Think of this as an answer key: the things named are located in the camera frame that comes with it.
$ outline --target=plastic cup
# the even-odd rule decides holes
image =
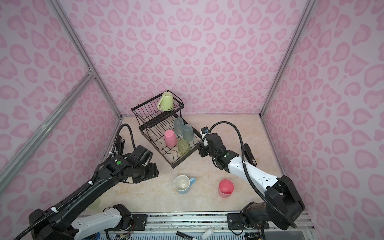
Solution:
[[[187,140],[188,142],[193,141],[193,128],[191,124],[185,124],[183,126],[183,139]]]
[[[218,185],[218,194],[222,198],[227,198],[231,196],[234,190],[235,190],[235,185],[229,179],[221,180]]]
[[[169,148],[173,148],[177,144],[176,134],[172,130],[167,130],[164,133],[164,140]]]
[[[180,139],[177,147],[179,149],[180,155],[182,156],[187,154],[191,150],[189,142],[185,139]]]
[[[177,135],[183,135],[184,121],[182,118],[175,118],[174,121],[174,130]]]

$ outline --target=marker pen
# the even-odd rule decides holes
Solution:
[[[180,237],[182,237],[182,238],[185,238],[186,240],[198,240],[197,238],[188,236],[188,235],[186,235],[186,234],[184,234],[184,233],[182,233],[182,232],[179,232],[179,231],[176,232],[176,235],[177,235],[177,236],[180,236]]]

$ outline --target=white cap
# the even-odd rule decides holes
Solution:
[[[213,229],[210,228],[205,233],[203,233],[203,235],[201,235],[201,239],[205,240],[205,239],[209,238],[210,236],[212,236],[213,233],[214,233]]]

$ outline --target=pink leopard print wall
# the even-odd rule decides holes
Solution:
[[[0,172],[84,76],[44,0],[0,3]]]
[[[321,0],[267,112],[323,240],[384,238],[384,1]]]
[[[0,196],[1,239],[13,239],[28,227],[31,212],[46,210],[89,180],[116,124],[91,82]]]
[[[185,113],[258,113],[306,0],[62,0],[123,114],[165,91]]]

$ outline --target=mug handle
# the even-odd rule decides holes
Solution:
[[[157,109],[158,109],[158,110],[162,110],[162,109],[163,109],[163,106],[160,106],[160,104],[161,104],[161,102],[163,101],[163,99],[164,99],[164,97],[161,96],[160,101],[159,101],[159,103],[157,104]]]
[[[192,186],[195,182],[196,182],[196,178],[193,177],[189,180],[189,185]]]

